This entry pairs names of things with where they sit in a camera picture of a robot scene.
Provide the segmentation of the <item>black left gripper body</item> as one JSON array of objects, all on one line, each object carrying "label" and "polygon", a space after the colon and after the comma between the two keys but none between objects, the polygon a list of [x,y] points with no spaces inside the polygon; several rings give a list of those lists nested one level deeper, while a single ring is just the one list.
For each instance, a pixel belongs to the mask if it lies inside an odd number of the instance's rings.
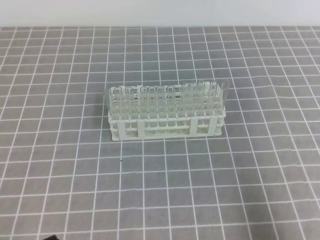
[{"label": "black left gripper body", "polygon": [[59,238],[56,235],[51,235],[49,237],[44,238],[43,240],[59,240]]}]

